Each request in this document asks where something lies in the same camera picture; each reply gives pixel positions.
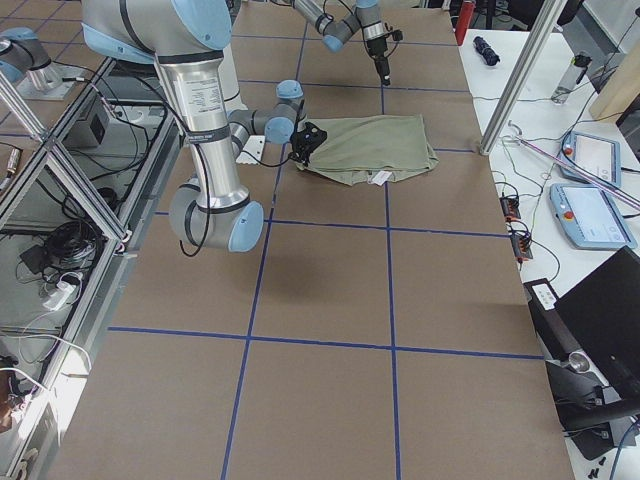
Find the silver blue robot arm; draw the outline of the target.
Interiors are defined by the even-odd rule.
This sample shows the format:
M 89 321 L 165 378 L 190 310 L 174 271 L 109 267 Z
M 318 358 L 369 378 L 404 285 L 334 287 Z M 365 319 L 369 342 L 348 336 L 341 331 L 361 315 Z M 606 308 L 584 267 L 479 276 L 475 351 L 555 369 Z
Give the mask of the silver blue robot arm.
M 341 19 L 329 14 L 316 1 L 290 1 L 289 4 L 314 27 L 331 52 L 340 51 L 354 35 L 361 33 L 365 51 L 374 62 L 380 83 L 383 86 L 391 84 L 387 39 L 392 37 L 399 42 L 402 32 L 382 21 L 378 1 L 357 1 L 353 7 L 347 8 L 347 14 Z
M 82 26 L 95 52 L 152 65 L 192 152 L 194 176 L 174 195 L 169 220 L 181 243 L 247 252 L 260 239 L 264 210 L 237 172 L 237 157 L 253 135 L 290 144 L 306 163 L 327 139 L 307 121 L 296 81 L 277 87 L 271 110 L 227 112 L 219 70 L 232 23 L 224 1 L 85 1 Z

